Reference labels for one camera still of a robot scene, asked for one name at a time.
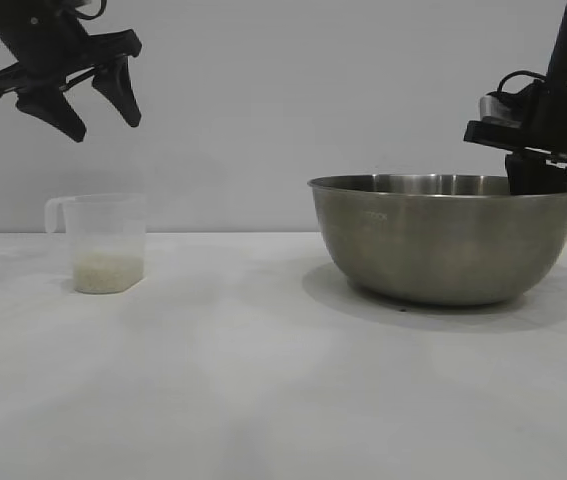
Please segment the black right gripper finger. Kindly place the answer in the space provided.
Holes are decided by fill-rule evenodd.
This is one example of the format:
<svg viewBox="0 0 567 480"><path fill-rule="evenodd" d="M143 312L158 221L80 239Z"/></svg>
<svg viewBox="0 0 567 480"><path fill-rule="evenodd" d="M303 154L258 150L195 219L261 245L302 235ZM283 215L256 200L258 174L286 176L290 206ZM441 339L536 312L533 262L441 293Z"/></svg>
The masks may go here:
<svg viewBox="0 0 567 480"><path fill-rule="evenodd" d="M544 157L510 153L505 169L511 195L549 195L567 193L567 179L562 168L549 164Z"/></svg>

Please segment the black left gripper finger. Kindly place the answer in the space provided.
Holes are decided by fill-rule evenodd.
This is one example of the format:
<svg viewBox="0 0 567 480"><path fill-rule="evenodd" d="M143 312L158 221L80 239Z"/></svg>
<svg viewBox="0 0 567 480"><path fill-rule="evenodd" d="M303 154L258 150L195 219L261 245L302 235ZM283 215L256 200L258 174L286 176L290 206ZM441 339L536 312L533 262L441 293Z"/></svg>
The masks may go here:
<svg viewBox="0 0 567 480"><path fill-rule="evenodd" d="M73 141L84 140L87 128L57 88L39 88L17 94L16 108L56 128Z"/></svg>
<svg viewBox="0 0 567 480"><path fill-rule="evenodd" d="M92 87L118 111L130 127L139 126L142 114L132 89L127 56L98 66Z"/></svg>

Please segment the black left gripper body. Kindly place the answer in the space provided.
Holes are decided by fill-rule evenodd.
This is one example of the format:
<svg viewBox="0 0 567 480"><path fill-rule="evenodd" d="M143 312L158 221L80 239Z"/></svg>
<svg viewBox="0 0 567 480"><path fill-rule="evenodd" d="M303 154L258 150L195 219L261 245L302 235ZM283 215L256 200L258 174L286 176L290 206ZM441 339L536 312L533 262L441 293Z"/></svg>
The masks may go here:
<svg viewBox="0 0 567 480"><path fill-rule="evenodd" d="M84 1L0 1L0 41L16 63L0 70L0 97L44 86L61 87L66 77L114 60L136 57L142 44L124 30L89 34L84 24L105 13L107 3L88 14Z"/></svg>

